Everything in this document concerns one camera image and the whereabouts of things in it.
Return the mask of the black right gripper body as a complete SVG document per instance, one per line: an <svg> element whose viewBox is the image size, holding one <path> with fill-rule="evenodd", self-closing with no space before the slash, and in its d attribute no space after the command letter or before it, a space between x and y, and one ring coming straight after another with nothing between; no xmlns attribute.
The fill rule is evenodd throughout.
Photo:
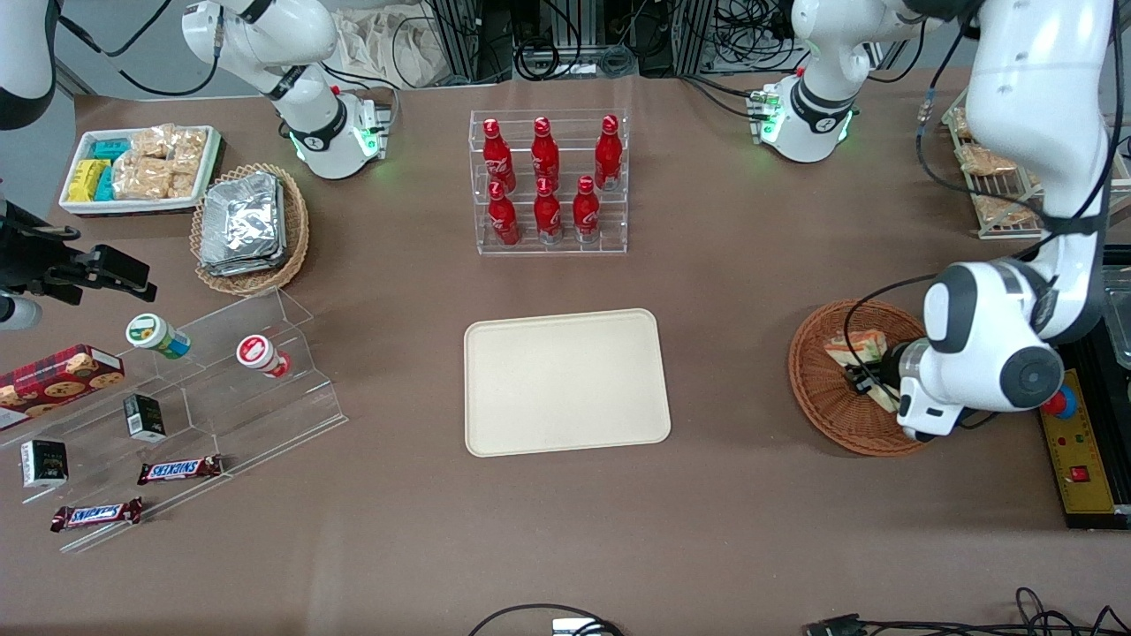
<svg viewBox="0 0 1131 636"><path fill-rule="evenodd" d="M74 258L84 253L69 242L80 237L80 230L54 226L3 201L1 289L15 294L43 294L44 285L94 289L88 272L74 265Z"/></svg>

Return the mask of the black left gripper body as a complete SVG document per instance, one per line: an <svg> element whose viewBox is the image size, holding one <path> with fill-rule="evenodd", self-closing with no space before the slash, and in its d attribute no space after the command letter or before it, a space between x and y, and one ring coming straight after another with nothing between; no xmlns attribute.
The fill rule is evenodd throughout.
<svg viewBox="0 0 1131 636"><path fill-rule="evenodd" d="M882 409L898 409L900 399L899 366L906 346L893 346L882 354L880 361L872 368L877 383L871 388L871 398Z"/></svg>

